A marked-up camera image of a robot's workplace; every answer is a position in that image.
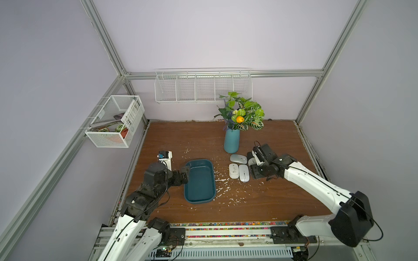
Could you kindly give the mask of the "white slim mouse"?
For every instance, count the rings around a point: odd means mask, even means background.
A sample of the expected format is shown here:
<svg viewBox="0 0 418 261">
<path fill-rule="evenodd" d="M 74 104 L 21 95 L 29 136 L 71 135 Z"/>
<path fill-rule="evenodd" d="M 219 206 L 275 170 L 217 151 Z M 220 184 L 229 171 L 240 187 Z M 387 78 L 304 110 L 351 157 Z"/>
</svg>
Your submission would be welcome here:
<svg viewBox="0 0 418 261">
<path fill-rule="evenodd" d="M 250 173 L 248 165 L 241 164 L 238 166 L 239 180 L 243 183 L 247 183 L 250 180 Z"/>
</svg>

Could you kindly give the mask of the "teal plastic storage box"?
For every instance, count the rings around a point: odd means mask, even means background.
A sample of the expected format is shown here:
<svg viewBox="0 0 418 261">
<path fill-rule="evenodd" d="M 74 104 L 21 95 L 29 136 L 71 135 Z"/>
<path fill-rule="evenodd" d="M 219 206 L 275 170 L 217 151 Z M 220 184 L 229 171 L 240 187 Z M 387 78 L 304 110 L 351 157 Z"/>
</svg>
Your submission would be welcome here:
<svg viewBox="0 0 418 261">
<path fill-rule="evenodd" d="M 203 204 L 211 202 L 216 196 L 214 168 L 208 159 L 189 161 L 188 183 L 184 187 L 184 197 L 188 203 Z"/>
</svg>

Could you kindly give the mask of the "small white mouse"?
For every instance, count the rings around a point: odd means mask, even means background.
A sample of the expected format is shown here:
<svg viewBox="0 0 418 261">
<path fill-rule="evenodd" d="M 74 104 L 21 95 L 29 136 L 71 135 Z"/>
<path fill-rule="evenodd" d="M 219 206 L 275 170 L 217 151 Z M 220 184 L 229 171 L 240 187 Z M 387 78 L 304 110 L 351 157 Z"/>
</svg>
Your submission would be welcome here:
<svg viewBox="0 0 418 261">
<path fill-rule="evenodd" d="M 229 177 L 231 179 L 239 178 L 239 166 L 236 163 L 229 164 Z"/>
</svg>

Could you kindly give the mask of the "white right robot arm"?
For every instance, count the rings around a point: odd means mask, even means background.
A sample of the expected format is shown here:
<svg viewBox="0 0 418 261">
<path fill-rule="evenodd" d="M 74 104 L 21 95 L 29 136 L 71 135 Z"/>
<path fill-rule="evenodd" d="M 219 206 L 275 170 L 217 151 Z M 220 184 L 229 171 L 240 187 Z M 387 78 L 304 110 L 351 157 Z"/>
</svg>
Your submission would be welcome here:
<svg viewBox="0 0 418 261">
<path fill-rule="evenodd" d="M 354 248 L 376 225 L 369 198 L 364 193 L 352 193 L 332 184 L 291 155 L 278 156 L 268 144 L 253 147 L 247 156 L 249 172 L 254 179 L 283 178 L 330 210 L 328 215 L 298 215 L 286 227 L 272 230 L 272 238 L 277 243 L 306 244 L 311 237 L 332 237 Z"/>
</svg>

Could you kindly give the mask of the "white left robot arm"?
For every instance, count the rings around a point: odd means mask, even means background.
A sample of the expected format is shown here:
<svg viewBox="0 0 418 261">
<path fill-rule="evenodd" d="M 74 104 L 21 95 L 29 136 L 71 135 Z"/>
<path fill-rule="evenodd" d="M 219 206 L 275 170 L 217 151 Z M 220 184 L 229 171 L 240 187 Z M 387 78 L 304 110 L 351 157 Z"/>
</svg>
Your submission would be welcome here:
<svg viewBox="0 0 418 261">
<path fill-rule="evenodd" d="M 152 163 L 145 171 L 140 187 L 126 198 L 99 260 L 144 261 L 153 249 L 167 241 L 170 223 L 159 218 L 148 219 L 170 187 L 188 183 L 189 173 L 189 166 L 172 171 L 167 163 Z"/>
</svg>

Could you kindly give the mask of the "silver flat mouse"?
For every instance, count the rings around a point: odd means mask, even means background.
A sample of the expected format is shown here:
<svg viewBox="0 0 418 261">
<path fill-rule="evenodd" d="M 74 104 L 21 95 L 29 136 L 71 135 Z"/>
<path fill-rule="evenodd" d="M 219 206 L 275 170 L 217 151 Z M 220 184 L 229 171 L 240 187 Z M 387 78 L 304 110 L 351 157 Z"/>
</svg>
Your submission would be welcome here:
<svg viewBox="0 0 418 261">
<path fill-rule="evenodd" d="M 230 161 L 233 163 L 237 163 L 237 164 L 247 164 L 248 163 L 248 159 L 246 156 L 241 155 L 241 154 L 232 154 L 230 156 Z"/>
</svg>

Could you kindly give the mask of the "teal ceramic vase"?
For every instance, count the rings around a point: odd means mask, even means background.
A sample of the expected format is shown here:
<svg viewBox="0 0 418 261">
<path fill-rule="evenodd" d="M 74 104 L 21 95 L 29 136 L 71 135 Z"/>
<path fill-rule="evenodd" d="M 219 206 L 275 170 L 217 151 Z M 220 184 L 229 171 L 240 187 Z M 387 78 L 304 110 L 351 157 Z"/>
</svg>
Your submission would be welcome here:
<svg viewBox="0 0 418 261">
<path fill-rule="evenodd" d="M 234 154 L 239 149 L 240 130 L 228 129 L 225 132 L 224 150 L 229 154 Z"/>
</svg>

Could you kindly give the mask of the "artificial plant bouquet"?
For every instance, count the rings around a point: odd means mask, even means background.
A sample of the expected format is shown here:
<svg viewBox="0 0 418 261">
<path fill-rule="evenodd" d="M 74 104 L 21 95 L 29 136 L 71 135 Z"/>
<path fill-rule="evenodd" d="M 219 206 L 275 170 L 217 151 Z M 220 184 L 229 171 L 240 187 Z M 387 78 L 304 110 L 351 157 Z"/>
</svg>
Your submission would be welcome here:
<svg viewBox="0 0 418 261">
<path fill-rule="evenodd" d="M 238 92 L 228 92 L 219 98 L 224 102 L 224 107 L 218 107 L 219 114 L 214 118 L 222 117 L 226 130 L 247 131 L 252 128 L 258 131 L 264 128 L 265 112 L 259 103 L 241 97 Z"/>
</svg>

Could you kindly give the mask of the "white mesh side basket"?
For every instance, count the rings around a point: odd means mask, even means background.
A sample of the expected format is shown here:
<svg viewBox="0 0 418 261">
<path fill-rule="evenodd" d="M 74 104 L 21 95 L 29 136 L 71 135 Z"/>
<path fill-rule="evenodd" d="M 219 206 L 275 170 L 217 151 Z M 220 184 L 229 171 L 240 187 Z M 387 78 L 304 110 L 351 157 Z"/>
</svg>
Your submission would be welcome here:
<svg viewBox="0 0 418 261">
<path fill-rule="evenodd" d="M 144 115 L 139 96 L 112 95 L 85 130 L 98 148 L 128 148 Z"/>
</svg>

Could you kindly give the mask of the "metal base rail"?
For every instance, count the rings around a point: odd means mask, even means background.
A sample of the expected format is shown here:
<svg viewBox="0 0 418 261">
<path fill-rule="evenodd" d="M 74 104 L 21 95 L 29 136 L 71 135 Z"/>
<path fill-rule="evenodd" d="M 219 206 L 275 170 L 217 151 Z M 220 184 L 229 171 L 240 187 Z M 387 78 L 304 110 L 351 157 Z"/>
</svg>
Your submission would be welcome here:
<svg viewBox="0 0 418 261">
<path fill-rule="evenodd" d="M 326 236 L 287 241 L 284 222 L 173 224 L 147 261 L 374 261 L 370 244 L 351 248 Z"/>
</svg>

